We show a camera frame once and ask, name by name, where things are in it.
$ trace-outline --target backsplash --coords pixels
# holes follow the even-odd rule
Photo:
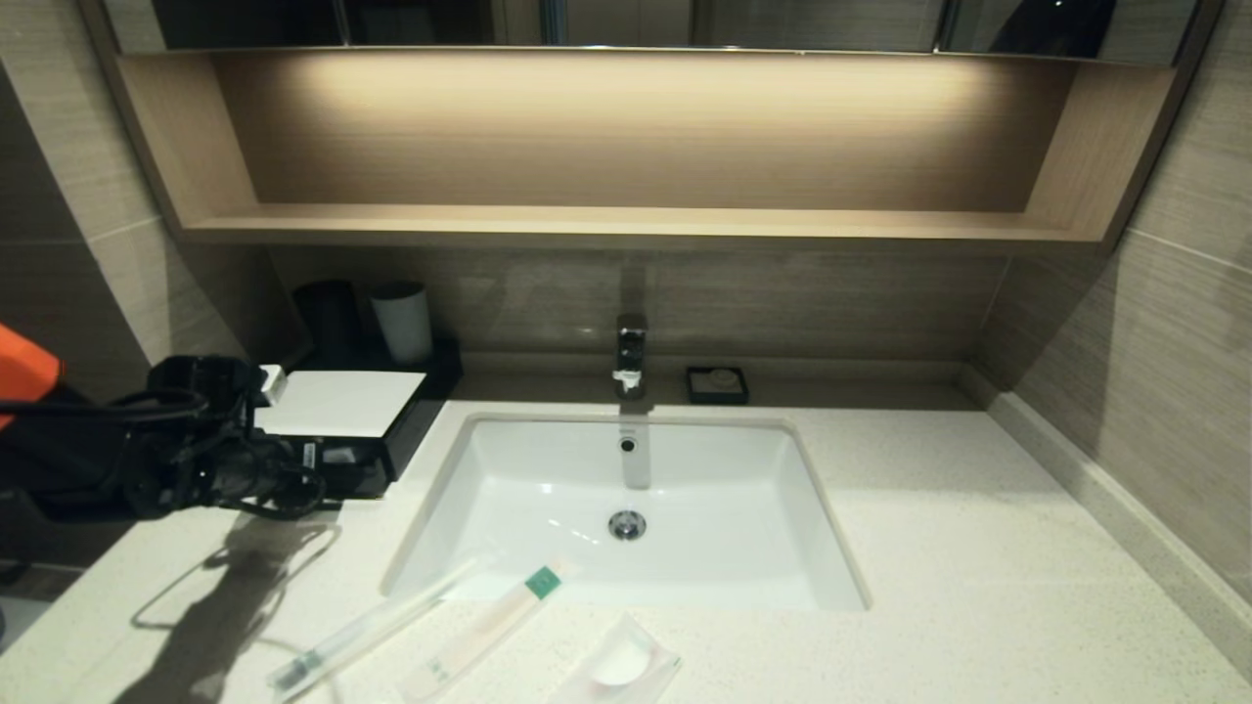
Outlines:
[[[471,351],[610,355],[617,314],[642,311],[659,353],[844,360],[964,358],[1007,262],[318,247],[272,247],[270,257],[288,288],[323,278],[421,281],[437,332]]]
[[[1252,601],[1252,4],[1114,259],[1018,258],[979,360]]]

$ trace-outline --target undermount sink basin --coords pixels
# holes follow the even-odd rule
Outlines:
[[[567,601],[865,609],[804,455],[779,427],[472,421],[406,545],[391,593],[493,545],[500,560],[449,599],[497,599],[561,556],[578,566]]]

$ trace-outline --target wall trim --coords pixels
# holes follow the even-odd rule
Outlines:
[[[1252,604],[1017,393],[1000,391],[969,365],[957,386],[1090,512],[1252,683]]]

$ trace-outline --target soap dish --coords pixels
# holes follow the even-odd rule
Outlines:
[[[687,398],[699,406],[744,406],[747,380],[739,367],[687,367]]]

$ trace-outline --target label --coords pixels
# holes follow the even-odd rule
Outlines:
[[[531,594],[538,596],[542,600],[548,594],[561,586],[561,577],[556,576],[552,570],[547,567],[540,569],[540,571],[531,575],[531,579],[526,580],[526,588],[531,590]]]

